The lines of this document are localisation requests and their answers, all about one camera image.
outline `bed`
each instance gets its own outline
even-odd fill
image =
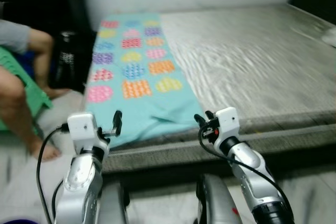
[[[254,149],[272,154],[336,143],[336,48],[320,39],[332,25],[288,5],[165,13],[161,25],[202,109],[234,106],[241,139]],[[113,148],[103,170],[212,160],[197,132]]]

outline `person's leg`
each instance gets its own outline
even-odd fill
[[[30,153],[37,158],[42,140],[34,134],[33,118],[26,102],[24,86],[19,78],[0,66],[0,118],[6,126],[26,144]],[[43,160],[60,155],[53,146],[47,145]]]
[[[53,99],[65,94],[68,89],[51,89],[48,85],[53,38],[43,32],[34,29],[29,31],[28,49],[35,52],[34,75],[37,85]]]

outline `colorful polka dot pattern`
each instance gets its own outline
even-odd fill
[[[151,74],[170,73],[175,70],[174,64],[171,60],[151,62],[148,66]]]
[[[118,21],[102,21],[101,26],[105,28],[117,28],[119,26]]]
[[[166,77],[159,81],[155,87],[159,92],[166,93],[172,90],[182,89],[182,83],[179,80]]]
[[[117,32],[115,30],[102,30],[98,33],[98,36],[100,38],[112,38],[115,37],[117,35]]]
[[[113,79],[113,73],[106,69],[97,70],[91,77],[92,81],[109,81]]]
[[[145,28],[146,36],[156,36],[161,34],[161,29],[159,27],[148,27]]]
[[[154,38],[146,40],[146,43],[148,46],[161,47],[164,44],[164,40],[159,37],[154,37]]]
[[[111,52],[94,52],[92,55],[92,62],[95,64],[112,64],[113,54]]]
[[[125,38],[138,38],[140,37],[140,32],[136,29],[129,29],[123,33]]]
[[[158,48],[158,49],[150,49],[147,50],[146,54],[149,59],[161,59],[166,55],[166,50]]]
[[[141,47],[141,39],[124,39],[121,42],[121,47],[124,49]]]
[[[121,57],[121,61],[123,62],[132,62],[132,61],[140,61],[141,54],[138,52],[128,52]]]
[[[151,88],[146,80],[124,81],[122,84],[122,93],[125,99],[152,95]]]
[[[113,95],[113,90],[109,86],[93,86],[88,90],[89,102],[104,102]]]
[[[145,68],[143,68],[140,64],[137,63],[127,64],[125,67],[123,67],[122,74],[127,79],[134,80],[145,74]]]

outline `pink circle pattern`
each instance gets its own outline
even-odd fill
[[[161,59],[165,56],[166,50],[158,48],[158,49],[150,49],[147,50],[146,54],[147,57],[150,59]]]
[[[92,75],[92,81],[109,81],[113,79],[113,73],[106,69],[99,69]]]
[[[129,29],[123,33],[125,38],[138,38],[140,37],[140,32],[135,29]]]
[[[109,86],[93,86],[88,90],[89,102],[104,102],[109,100],[113,95],[113,90]]]

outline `mattress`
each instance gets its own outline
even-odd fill
[[[109,15],[93,49],[86,111],[105,131],[111,115],[123,113],[123,133],[110,148],[197,127],[203,113],[177,67],[160,27],[159,14]]]
[[[234,106],[257,151],[336,142],[336,48],[321,40],[332,25],[288,5],[166,13],[161,23],[204,111]],[[197,131],[112,149],[104,171],[212,159]]]

